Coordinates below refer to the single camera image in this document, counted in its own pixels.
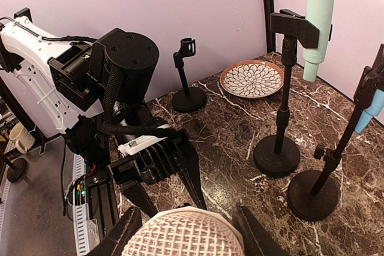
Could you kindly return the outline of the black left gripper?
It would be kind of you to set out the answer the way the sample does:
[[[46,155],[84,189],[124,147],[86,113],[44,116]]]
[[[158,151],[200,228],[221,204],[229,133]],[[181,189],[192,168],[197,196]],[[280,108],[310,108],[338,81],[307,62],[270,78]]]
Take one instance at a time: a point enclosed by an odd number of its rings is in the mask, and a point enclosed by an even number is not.
[[[148,193],[140,183],[161,182],[178,174],[195,205],[206,210],[200,181],[199,156],[185,129],[140,151],[123,156],[107,166],[107,171],[120,185],[122,194],[143,213],[153,217],[158,213]]]

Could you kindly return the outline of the black stand of orange microphone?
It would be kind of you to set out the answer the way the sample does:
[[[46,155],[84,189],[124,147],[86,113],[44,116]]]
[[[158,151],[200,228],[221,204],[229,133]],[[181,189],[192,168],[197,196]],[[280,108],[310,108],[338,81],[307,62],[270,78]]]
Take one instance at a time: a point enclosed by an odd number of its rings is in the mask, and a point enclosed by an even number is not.
[[[184,58],[196,54],[196,41],[192,38],[183,38],[180,48],[173,54],[175,68],[178,70],[182,89],[172,98],[172,107],[180,113],[191,113],[203,108],[207,103],[206,92],[198,87],[188,85],[184,71]]]

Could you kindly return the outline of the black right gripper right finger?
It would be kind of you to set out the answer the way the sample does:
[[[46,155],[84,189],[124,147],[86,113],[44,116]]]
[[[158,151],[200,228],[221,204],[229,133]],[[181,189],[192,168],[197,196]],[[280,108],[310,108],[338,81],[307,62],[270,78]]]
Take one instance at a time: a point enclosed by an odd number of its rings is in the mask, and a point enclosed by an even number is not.
[[[235,228],[243,238],[245,255],[288,256],[251,211],[239,203],[235,206]]]

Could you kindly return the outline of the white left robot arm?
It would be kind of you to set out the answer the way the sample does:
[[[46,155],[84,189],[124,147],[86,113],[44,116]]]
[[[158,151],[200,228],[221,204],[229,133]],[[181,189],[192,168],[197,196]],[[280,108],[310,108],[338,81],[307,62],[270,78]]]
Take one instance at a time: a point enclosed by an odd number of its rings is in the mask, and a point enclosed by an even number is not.
[[[159,58],[148,37],[112,29],[100,38],[56,37],[35,26],[25,8],[1,25],[1,68],[23,83],[87,164],[62,199],[85,201],[102,171],[148,216],[157,213],[144,185],[177,174],[194,204],[205,209],[198,154],[184,129],[155,117],[145,103]]]

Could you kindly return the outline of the beige microphone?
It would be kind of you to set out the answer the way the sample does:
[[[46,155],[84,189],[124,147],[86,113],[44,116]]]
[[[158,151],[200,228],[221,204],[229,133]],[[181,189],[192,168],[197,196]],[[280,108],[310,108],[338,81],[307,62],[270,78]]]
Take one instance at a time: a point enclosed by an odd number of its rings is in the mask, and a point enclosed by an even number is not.
[[[157,213],[122,255],[245,255],[241,233],[218,213],[187,206]]]

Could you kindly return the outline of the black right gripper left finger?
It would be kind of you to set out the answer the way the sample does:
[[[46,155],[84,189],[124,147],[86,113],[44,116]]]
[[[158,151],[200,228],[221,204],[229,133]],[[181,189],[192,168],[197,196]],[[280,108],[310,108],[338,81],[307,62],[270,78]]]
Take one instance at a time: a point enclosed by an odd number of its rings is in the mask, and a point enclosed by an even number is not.
[[[136,207],[130,207],[119,219],[110,233],[88,256],[121,255],[128,241],[142,226],[142,216]]]

